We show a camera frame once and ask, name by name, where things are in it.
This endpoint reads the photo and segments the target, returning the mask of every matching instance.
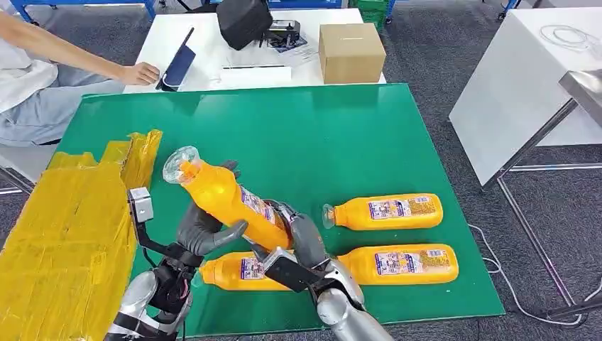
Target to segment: yellow tape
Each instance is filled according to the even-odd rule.
[[[161,132],[130,137],[42,174],[0,253],[2,340],[103,340],[136,250],[126,189],[149,184]]]

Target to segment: white desk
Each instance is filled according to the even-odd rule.
[[[299,21],[301,23],[301,36],[308,37],[316,44],[319,39],[319,26],[321,24],[363,23],[357,9],[272,11],[272,16],[274,19]],[[194,27],[195,31],[187,45],[197,54],[197,57],[192,62],[180,91],[300,87],[324,84],[318,58],[293,67],[291,79],[287,82],[262,79],[246,79],[238,82],[220,80],[219,72],[224,61],[230,54],[235,52],[221,37],[215,13],[156,16],[136,62],[147,62],[164,72],[191,27]],[[256,52],[257,48],[248,46],[236,53],[251,56]],[[385,82],[382,74],[379,82]],[[146,87],[128,86],[124,90],[125,93],[156,91],[155,85]]]
[[[590,53],[544,40],[541,27],[570,25],[602,38],[601,18],[602,8],[510,11],[449,114],[482,185],[569,100],[558,84],[567,71],[602,68]],[[580,108],[538,146],[574,144],[602,144],[602,127]]]

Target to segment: plastic bottle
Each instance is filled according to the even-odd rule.
[[[445,283],[458,276],[456,254],[443,244],[360,247],[338,259],[365,286]],[[205,283],[224,290],[288,290],[263,275],[263,265],[253,252],[226,254],[208,261],[199,272]]]
[[[245,235],[266,249],[290,246],[285,225],[275,210],[240,186],[229,169],[199,159],[195,147],[176,150],[163,166],[163,178],[181,184],[197,206],[223,224],[232,226],[246,220]]]
[[[253,252],[232,252],[207,261],[199,272],[203,281],[229,291],[285,291],[282,284],[263,275],[263,264]]]
[[[360,247],[338,258],[365,286],[445,283],[458,276],[456,254],[445,244]]]
[[[324,205],[322,222],[357,231],[375,229],[424,229],[438,225],[443,208],[434,194],[398,194],[357,197],[343,205]]]

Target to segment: green mat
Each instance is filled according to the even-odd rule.
[[[59,151],[91,151],[133,131],[163,131],[150,193],[151,238],[168,244],[190,198],[166,183],[161,169],[177,148],[193,145],[218,164],[240,162],[239,182],[309,214],[328,251],[445,243],[457,255],[457,280],[424,286],[364,286],[368,310],[381,323],[502,315],[491,283],[444,169],[405,84],[344,85],[215,92],[123,94],[85,98]],[[435,193],[443,222],[432,229],[354,232],[321,226],[324,203],[358,196]],[[214,252],[248,250],[241,240]],[[138,250],[132,276],[149,268]],[[187,318],[188,335],[248,334],[323,328],[308,293],[228,292],[200,284]]]

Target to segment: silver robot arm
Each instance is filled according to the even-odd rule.
[[[320,320],[341,341],[393,341],[393,338],[366,311],[363,293],[345,266],[336,259],[328,263],[325,278],[334,279],[317,296]]]
[[[130,283],[115,321],[109,328],[104,341],[114,340],[175,340],[177,331],[192,305],[192,294],[183,298],[177,313],[162,311],[149,316],[146,308],[159,289],[159,279],[154,271],[144,271]]]
[[[340,341],[393,341],[378,321],[355,308],[339,289],[327,289],[317,301],[318,316]]]
[[[349,270],[340,261],[328,255],[313,221],[303,214],[296,213],[287,204],[274,201],[270,201],[269,204],[288,225],[295,241],[295,255],[278,247],[263,260],[260,259],[264,263],[266,276],[289,286],[287,283],[296,283],[291,278],[283,278],[281,269],[289,266],[290,273],[300,273],[295,279],[302,278],[300,281],[307,284],[320,320],[330,327],[337,339],[393,341],[385,328],[366,311],[363,292]],[[256,251],[256,255],[260,256],[261,252]],[[272,272],[272,266],[279,271]],[[315,274],[319,279],[308,283],[306,281],[312,278],[308,274]]]

